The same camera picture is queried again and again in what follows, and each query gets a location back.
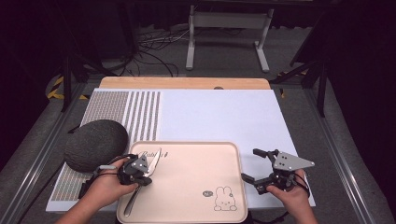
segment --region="tray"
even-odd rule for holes
[[[152,183],[143,187],[130,216],[123,214],[132,193],[119,200],[121,223],[237,223],[248,214],[237,147],[228,142],[150,142],[130,153],[151,163],[162,155]]]

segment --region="hand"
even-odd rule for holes
[[[137,184],[122,185],[117,178],[118,169],[126,161],[128,161],[126,158],[115,161],[111,165],[116,166],[117,169],[101,172],[85,195],[56,223],[87,223],[99,209],[114,203],[120,196],[134,191]]]
[[[303,170],[297,170],[295,173],[304,178]],[[305,186],[300,177],[296,176],[296,181]],[[289,213],[295,218],[296,223],[318,223],[309,205],[308,194],[300,186],[294,186],[289,191],[283,191],[275,186],[268,186],[266,189],[282,201]]]

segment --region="rabbit ear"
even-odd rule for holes
[[[218,187],[218,188],[216,189],[216,194],[217,194],[217,195],[224,194],[224,188]]]
[[[231,188],[230,187],[225,187],[224,188],[224,194],[230,195],[231,194]]]

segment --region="bunny drawing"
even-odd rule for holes
[[[215,211],[235,211],[235,198],[230,187],[216,189]]]

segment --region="black round object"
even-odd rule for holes
[[[118,122],[99,119],[78,128],[64,146],[67,165],[77,172],[91,173],[123,154],[128,133]]]

